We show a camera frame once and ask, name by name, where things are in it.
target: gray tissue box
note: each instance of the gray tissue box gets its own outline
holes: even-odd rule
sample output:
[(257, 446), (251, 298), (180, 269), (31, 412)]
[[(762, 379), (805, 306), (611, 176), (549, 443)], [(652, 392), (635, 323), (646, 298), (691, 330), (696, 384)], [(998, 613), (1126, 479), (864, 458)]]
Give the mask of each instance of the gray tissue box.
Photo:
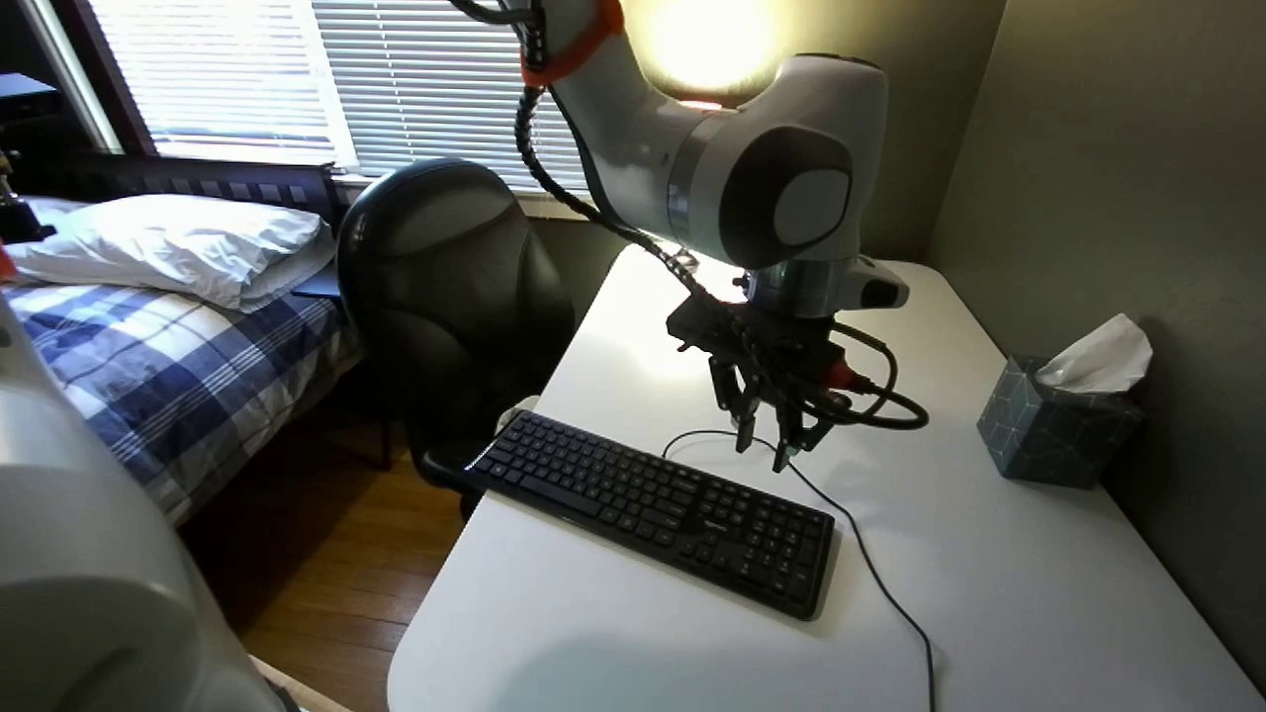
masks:
[(1122, 397), (1051, 392), (1010, 359), (977, 426), (1004, 479), (1092, 487), (1141, 422)]

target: black keyboard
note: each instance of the black keyboard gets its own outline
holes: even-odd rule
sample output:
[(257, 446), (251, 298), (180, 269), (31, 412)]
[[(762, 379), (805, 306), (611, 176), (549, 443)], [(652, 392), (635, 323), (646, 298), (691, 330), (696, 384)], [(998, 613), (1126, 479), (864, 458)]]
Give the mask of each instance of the black keyboard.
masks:
[(818, 608), (835, 554), (835, 517), (824, 509), (533, 412), (517, 412), (470, 476), (780, 613), (816, 616)]

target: window blinds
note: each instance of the window blinds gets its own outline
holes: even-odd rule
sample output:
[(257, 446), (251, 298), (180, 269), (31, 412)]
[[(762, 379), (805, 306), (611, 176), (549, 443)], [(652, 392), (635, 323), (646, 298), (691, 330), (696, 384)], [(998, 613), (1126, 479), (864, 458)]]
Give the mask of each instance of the window blinds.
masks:
[[(540, 195), (513, 149), (517, 40), (449, 0), (90, 0), (162, 156), (310, 157), (383, 176), (470, 157)], [(580, 190), (542, 99), (533, 145)]]

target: black office chair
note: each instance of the black office chair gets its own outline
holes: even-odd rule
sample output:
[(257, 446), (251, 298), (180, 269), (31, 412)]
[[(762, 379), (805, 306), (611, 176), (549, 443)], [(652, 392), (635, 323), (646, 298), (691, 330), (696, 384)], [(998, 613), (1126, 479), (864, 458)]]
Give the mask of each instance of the black office chair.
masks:
[(418, 476), (470, 513), (463, 464), (542, 392), (578, 330), (561, 272), (499, 176), (439, 157), (356, 197), (339, 288)]

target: plaid bedding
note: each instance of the plaid bedding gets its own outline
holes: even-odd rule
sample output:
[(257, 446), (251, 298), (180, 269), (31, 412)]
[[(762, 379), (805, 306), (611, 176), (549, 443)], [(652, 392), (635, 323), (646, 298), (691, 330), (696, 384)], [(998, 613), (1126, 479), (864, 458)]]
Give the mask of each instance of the plaid bedding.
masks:
[(180, 292), (7, 288), (37, 351), (86, 426), (181, 522), (298, 412), (343, 351), (335, 301), (219, 313)]

